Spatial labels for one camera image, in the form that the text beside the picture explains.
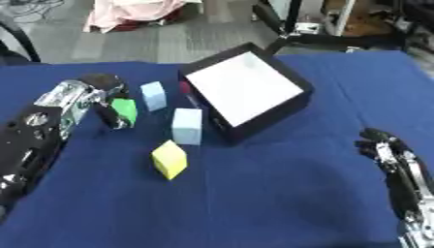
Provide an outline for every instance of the box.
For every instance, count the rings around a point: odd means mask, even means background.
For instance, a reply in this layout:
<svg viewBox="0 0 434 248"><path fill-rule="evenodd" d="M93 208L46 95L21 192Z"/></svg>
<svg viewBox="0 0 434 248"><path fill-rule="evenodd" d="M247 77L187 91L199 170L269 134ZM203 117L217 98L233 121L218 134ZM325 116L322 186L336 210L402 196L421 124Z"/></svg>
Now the box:
<svg viewBox="0 0 434 248"><path fill-rule="evenodd" d="M149 111L163 109L167 105L166 92L159 81L150 82L140 87L143 100Z"/></svg>
<svg viewBox="0 0 434 248"><path fill-rule="evenodd" d="M185 65L180 80L208 110L213 126L239 142L307 106L314 88L249 43Z"/></svg>
<svg viewBox="0 0 434 248"><path fill-rule="evenodd" d="M172 140L152 152L152 160L155 168L168 180L174 179L187 168L187 154Z"/></svg>
<svg viewBox="0 0 434 248"><path fill-rule="evenodd" d="M200 145L202 139L202 110L177 108L171 123L173 140L178 144Z"/></svg>

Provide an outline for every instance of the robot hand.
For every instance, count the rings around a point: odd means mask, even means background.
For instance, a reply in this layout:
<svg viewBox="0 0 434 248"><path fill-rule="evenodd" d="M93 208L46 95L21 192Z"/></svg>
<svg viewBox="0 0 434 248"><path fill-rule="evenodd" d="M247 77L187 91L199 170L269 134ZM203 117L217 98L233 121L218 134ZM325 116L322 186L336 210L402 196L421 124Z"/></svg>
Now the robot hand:
<svg viewBox="0 0 434 248"><path fill-rule="evenodd" d="M373 159L386 175L391 206L400 220L403 247L434 247L433 180L424 163L399 138L377 129L360 133L361 155Z"/></svg>
<svg viewBox="0 0 434 248"><path fill-rule="evenodd" d="M128 98L118 76L64 80L0 129L0 218L36 186L88 111L111 129L132 126L111 106L115 98Z"/></svg>

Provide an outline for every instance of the cube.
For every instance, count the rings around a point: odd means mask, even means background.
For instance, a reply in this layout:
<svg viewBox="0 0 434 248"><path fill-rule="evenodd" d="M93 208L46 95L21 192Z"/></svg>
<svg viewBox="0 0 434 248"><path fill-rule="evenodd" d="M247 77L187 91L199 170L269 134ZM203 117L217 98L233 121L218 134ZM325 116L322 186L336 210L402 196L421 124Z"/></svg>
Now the cube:
<svg viewBox="0 0 434 248"><path fill-rule="evenodd" d="M172 140L152 152L152 160L155 168L168 180L174 179L187 168L187 154Z"/></svg>
<svg viewBox="0 0 434 248"><path fill-rule="evenodd" d="M166 107L166 93L159 81L150 82L140 87L143 100L149 109L154 111Z"/></svg>
<svg viewBox="0 0 434 248"><path fill-rule="evenodd" d="M132 99L116 98L111 102L111 106L116 110L119 115L130 121L131 127L134 127L138 117L138 110L136 102Z"/></svg>
<svg viewBox="0 0 434 248"><path fill-rule="evenodd" d="M171 123L173 140L178 144L200 145L202 139L202 110L177 108Z"/></svg>

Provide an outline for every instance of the blue tablecloth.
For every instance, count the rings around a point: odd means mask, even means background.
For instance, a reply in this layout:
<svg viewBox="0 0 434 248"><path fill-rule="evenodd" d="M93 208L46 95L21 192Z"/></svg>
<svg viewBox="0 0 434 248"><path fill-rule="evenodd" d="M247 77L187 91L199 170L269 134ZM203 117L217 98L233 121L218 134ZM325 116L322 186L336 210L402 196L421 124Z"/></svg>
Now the blue tablecloth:
<svg viewBox="0 0 434 248"><path fill-rule="evenodd" d="M62 79L115 73L139 106L135 129L86 116L53 169L0 227L7 248L392 247L396 219L380 170L353 141L372 126L434 165L434 82L400 52L280 57L316 87L302 112L226 146L205 127L184 146L189 168L168 182L149 153L187 104L176 65L140 62L0 68L0 121ZM147 113L139 93L160 80L170 108Z"/></svg>

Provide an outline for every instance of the metal frame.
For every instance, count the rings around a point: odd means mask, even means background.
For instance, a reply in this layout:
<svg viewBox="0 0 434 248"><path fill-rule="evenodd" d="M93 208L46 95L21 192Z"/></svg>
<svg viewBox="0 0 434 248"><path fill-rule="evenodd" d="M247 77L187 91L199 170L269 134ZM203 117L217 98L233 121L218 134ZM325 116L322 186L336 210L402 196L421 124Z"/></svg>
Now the metal frame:
<svg viewBox="0 0 434 248"><path fill-rule="evenodd" d="M342 15L339 17L338 25L336 27L335 34L337 36L303 34L297 32L296 24L302 1L303 0L292 0L289 7L288 17L283 23L271 8L267 0L260 0L256 5L254 5L254 15L261 19L270 29L279 35L279 38L266 48L268 52L274 54L281 48L285 46L292 46L294 44L327 45L332 47L341 47L341 49L345 51L347 50L347 47L370 48L375 46L393 48L399 47L404 49L406 46L406 34L397 29L393 29L392 33L387 35L363 37L340 36L343 33L356 0L347 0L346 7L344 8Z"/></svg>

